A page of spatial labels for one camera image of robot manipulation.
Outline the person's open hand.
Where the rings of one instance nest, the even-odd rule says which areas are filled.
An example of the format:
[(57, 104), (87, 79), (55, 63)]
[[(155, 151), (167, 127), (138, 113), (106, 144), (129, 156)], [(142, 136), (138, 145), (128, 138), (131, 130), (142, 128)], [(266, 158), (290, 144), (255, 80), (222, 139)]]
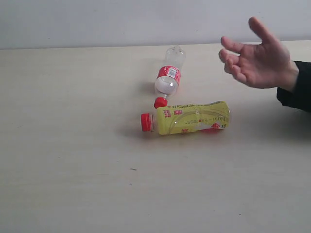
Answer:
[(248, 87), (277, 87), (293, 92), (299, 71), (288, 49), (256, 17), (249, 18), (248, 25), (261, 43), (244, 44), (221, 37), (223, 48), (219, 59), (224, 63), (225, 72)]

